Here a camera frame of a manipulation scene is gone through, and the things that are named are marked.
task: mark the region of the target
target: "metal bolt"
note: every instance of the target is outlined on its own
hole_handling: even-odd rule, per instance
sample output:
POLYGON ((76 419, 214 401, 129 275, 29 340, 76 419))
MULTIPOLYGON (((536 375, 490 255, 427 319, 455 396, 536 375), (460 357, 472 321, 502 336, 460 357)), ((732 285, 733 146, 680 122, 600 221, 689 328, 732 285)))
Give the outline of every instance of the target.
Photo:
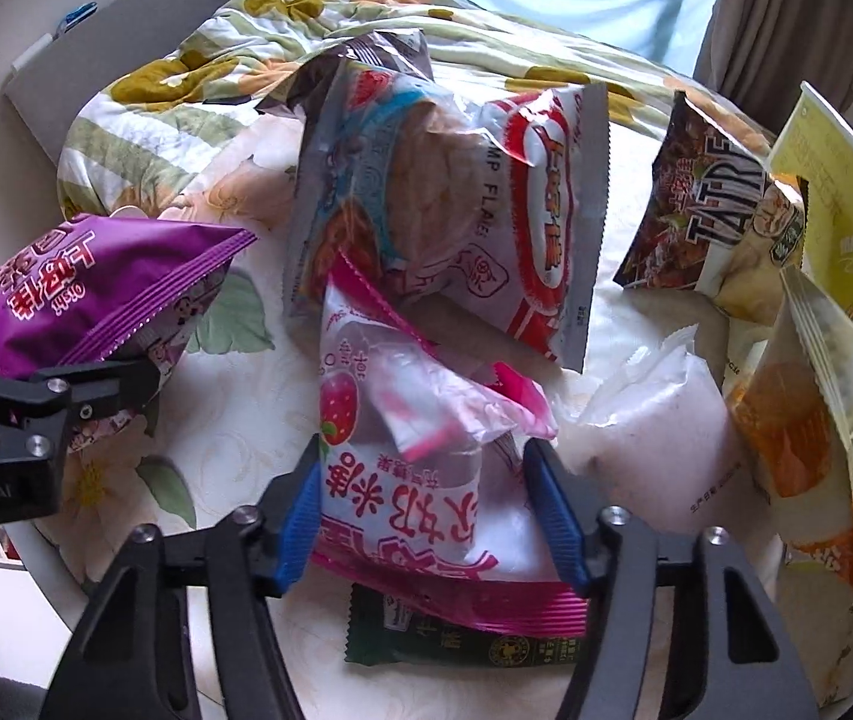
POLYGON ((625 525, 630 521, 630 512, 627 512, 622 506, 608 506, 600 512, 600 519, 607 525, 625 525))
POLYGON ((159 536, 159 534, 160 529, 156 525, 145 523, 133 528, 133 532, 130 533, 130 538, 132 538, 132 540, 137 544, 148 544, 150 541, 153 541, 154 538, 159 536))
POLYGON ((46 436, 30 436, 26 440, 26 451, 32 457, 44 458, 53 450, 53 444, 46 436))
POLYGON ((704 536, 707 537, 707 541, 713 544, 714 547, 721 547, 727 541, 730 541, 730 533, 727 533, 723 528, 717 528, 716 525, 707 528, 704 536))
POLYGON ((253 525, 260 519, 260 510, 256 506, 239 506, 233 510, 232 517, 238 525, 253 525))

